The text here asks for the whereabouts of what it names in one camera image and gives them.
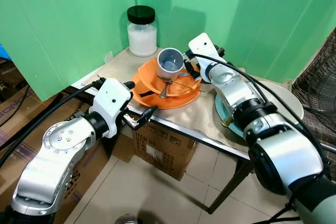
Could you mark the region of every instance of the table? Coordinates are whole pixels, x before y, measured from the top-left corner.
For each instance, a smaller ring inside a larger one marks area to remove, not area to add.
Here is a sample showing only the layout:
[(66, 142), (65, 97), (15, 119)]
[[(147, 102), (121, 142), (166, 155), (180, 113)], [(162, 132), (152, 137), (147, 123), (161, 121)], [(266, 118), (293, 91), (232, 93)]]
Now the table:
[[(72, 86), (80, 89), (97, 80), (99, 78), (97, 75), (116, 78), (121, 82), (130, 81), (138, 67), (156, 57), (160, 50), (158, 48), (152, 56), (140, 58), (134, 56), (129, 49), (125, 49), (110, 62), (81, 78)], [(232, 179), (210, 207), (203, 207), (209, 214), (212, 214), (252, 171), (253, 167), (246, 153), (247, 147), (244, 145), (244, 140), (221, 124), (222, 121), (217, 115), (214, 104), (216, 95), (214, 88), (209, 84), (201, 84), (201, 87), (206, 92), (202, 92), (195, 101), (177, 109), (158, 110), (152, 116), (151, 121), (237, 159)], [(89, 89), (87, 92), (92, 95), (97, 93), (94, 89)], [(146, 109), (134, 100), (129, 103), (128, 108), (139, 115)]]

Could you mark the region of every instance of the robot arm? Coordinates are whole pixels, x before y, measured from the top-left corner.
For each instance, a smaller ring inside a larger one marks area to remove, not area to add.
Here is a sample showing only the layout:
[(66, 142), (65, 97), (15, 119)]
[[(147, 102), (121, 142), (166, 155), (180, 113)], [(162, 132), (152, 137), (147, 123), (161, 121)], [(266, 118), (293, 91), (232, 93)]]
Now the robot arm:
[[(221, 60), (207, 34), (189, 43), (190, 50)], [(234, 70), (197, 57), (202, 78), (210, 82), (241, 128), (258, 180), (274, 193), (287, 195), (304, 223), (336, 223), (336, 185), (325, 176), (314, 145), (289, 124), (272, 103)]]
[(126, 114), (133, 95), (129, 88), (134, 83), (126, 84), (128, 87), (116, 79), (107, 79), (88, 115), (56, 123), (46, 131), (40, 151), (21, 174), (6, 222), (52, 223), (72, 170), (85, 151), (102, 137), (116, 135), (121, 120), (135, 130), (149, 120), (156, 107), (149, 108), (137, 121)]

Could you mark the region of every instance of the table leg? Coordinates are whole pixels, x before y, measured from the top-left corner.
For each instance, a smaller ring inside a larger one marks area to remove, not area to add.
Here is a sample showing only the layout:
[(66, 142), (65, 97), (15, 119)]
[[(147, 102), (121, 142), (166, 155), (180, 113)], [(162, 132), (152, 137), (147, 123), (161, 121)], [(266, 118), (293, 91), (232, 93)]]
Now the table leg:
[(225, 188), (220, 192), (220, 195), (215, 199), (215, 201), (208, 207), (207, 212), (212, 214), (223, 201), (232, 193), (232, 191), (246, 178), (246, 176), (252, 171), (252, 162), (238, 160), (235, 174), (232, 179), (227, 183)]

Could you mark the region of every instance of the black jar lid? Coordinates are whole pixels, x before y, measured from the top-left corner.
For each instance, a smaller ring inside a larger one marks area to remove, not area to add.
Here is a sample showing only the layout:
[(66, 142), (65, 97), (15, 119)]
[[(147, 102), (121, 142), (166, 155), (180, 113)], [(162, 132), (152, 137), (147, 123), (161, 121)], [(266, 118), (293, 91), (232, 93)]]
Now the black jar lid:
[(145, 5), (135, 5), (127, 10), (127, 18), (137, 25), (146, 25), (154, 22), (155, 10)]

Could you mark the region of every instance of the blue object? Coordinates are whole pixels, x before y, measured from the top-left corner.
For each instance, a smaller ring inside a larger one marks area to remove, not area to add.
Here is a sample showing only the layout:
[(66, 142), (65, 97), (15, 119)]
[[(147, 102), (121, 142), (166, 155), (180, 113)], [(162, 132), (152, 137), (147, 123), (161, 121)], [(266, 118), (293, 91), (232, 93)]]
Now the blue object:
[[(215, 98), (215, 106), (220, 119), (224, 120), (230, 116), (229, 112), (226, 110), (218, 94), (216, 95)], [(232, 130), (234, 133), (236, 133), (238, 136), (243, 137), (243, 132), (234, 122), (232, 122), (228, 128)]]
[(12, 61), (5, 48), (0, 44), (0, 57)]

